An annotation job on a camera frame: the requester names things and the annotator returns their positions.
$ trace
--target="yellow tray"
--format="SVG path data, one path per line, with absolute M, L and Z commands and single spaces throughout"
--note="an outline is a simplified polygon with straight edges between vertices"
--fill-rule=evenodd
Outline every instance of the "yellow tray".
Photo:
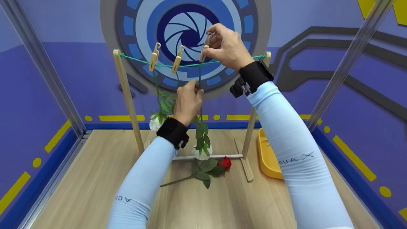
M 264 135 L 263 128 L 258 130 L 257 144 L 261 171 L 269 177 L 284 180 L 277 158 Z

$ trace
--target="white flower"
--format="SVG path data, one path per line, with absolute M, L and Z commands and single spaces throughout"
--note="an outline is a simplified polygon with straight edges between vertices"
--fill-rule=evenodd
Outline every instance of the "white flower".
M 157 131 L 161 125 L 163 124 L 164 120 L 160 123 L 160 120 L 158 119 L 158 115 L 153 119 L 154 115 L 151 115 L 150 117 L 150 130 Z
M 194 145 L 194 148 L 192 148 L 192 153 L 194 154 L 195 158 L 198 159 L 198 160 L 200 160 L 200 161 L 208 160 L 208 159 L 209 159 L 209 156 L 206 155 L 205 151 L 202 150 L 201 155 L 200 155 L 200 154 L 199 154 L 199 150 L 196 150 L 196 149 L 195 149 L 196 146 L 197 146 L 197 145 Z M 209 155 L 212 155 L 212 146 L 210 146 L 210 147 L 208 148 L 208 153 L 209 153 Z

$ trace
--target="light blue arm sleeve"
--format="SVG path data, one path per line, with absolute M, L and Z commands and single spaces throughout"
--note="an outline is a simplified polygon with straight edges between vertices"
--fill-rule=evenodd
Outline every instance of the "light blue arm sleeve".
M 156 137 L 133 165 L 110 210 L 108 229 L 145 229 L 151 206 L 177 151 Z
M 279 161 L 298 228 L 354 228 L 318 145 L 278 88 L 267 82 L 247 98 Z

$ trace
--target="blue stripe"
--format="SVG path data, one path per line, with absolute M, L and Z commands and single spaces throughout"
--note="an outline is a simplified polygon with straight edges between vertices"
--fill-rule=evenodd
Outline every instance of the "blue stripe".
M 149 76 L 153 77 L 153 72 L 149 71 L 149 65 L 148 64 L 144 65 L 143 69 Z
M 355 166 L 346 160 L 344 154 L 333 145 L 318 127 L 313 130 L 312 136 L 383 228 L 405 229 L 403 223 L 383 202 L 383 200 L 381 200 L 378 194 L 371 189 L 361 173 L 355 169 Z
M 140 0 L 127 0 L 127 6 L 136 9 Z
M 231 69 L 231 68 L 228 68 L 228 69 L 226 69 L 225 73 L 226 73 L 227 75 L 230 75 L 230 74 L 234 73 L 234 70 Z
M 244 17 L 243 20 L 245 22 L 245 33 L 252 33 L 253 26 L 254 26 L 253 16 L 248 15 L 248 16 Z
M 127 36 L 133 36 L 134 35 L 134 19 L 128 16 L 125 16 L 123 19 L 123 29 L 125 31 L 125 34 Z
M 176 87 L 178 85 L 178 81 L 172 80 L 168 77 L 165 77 L 162 82 L 171 87 Z
M 206 122 L 210 129 L 246 129 L 248 122 Z M 140 130 L 149 130 L 149 123 L 139 123 Z M 130 122 L 126 123 L 88 123 L 85 124 L 87 130 L 132 130 Z M 255 128 L 261 128 L 260 122 L 254 124 Z
M 246 46 L 247 49 L 250 49 L 250 41 L 243 41 L 243 44 Z
M 141 59 L 141 53 L 140 50 L 138 49 L 138 45 L 137 44 L 129 44 L 129 49 L 130 49 L 130 53 L 131 55 L 136 58 L 136 59 Z
M 49 154 L 50 158 L 44 164 L 41 164 L 41 167 L 38 168 L 40 170 L 37 175 L 30 178 L 28 181 L 29 185 L 24 187 L 26 189 L 21 191 L 19 193 L 20 196 L 14 200 L 14 205 L 10 207 L 7 215 L 0 221 L 0 228 L 18 228 L 77 139 L 73 129 L 69 128 L 67 133 L 59 141 L 59 146 Z
M 217 75 L 217 76 L 213 77 L 212 79 L 208 79 L 206 81 L 206 84 L 208 86 L 211 86 L 211 85 L 219 83 L 220 81 L 221 81 L 221 77 Z
M 240 8 L 246 7 L 249 5 L 248 0 L 237 0 L 237 4 L 239 4 Z

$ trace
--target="artificial vine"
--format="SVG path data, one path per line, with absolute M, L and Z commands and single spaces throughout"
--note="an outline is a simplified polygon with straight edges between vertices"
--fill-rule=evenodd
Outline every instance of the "artificial vine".
M 201 84 L 201 67 L 199 69 L 199 85 Z M 157 119 L 160 124 L 162 124 L 168 115 L 174 113 L 175 107 L 175 96 L 170 95 L 166 91 L 160 91 L 157 83 L 157 77 L 155 72 L 153 71 L 153 79 L 154 79 L 154 86 L 157 93 L 157 102 L 160 107 L 158 112 L 151 112 L 152 116 L 150 119 Z M 199 155 L 205 153 L 206 156 L 209 156 L 209 148 L 210 148 L 210 139 L 208 136 L 209 128 L 208 125 L 202 121 L 202 109 L 200 118 L 195 116 L 192 120 L 192 123 L 196 125 L 195 130 L 195 138 L 197 140 L 197 145 L 195 146 L 195 150 L 199 151 Z

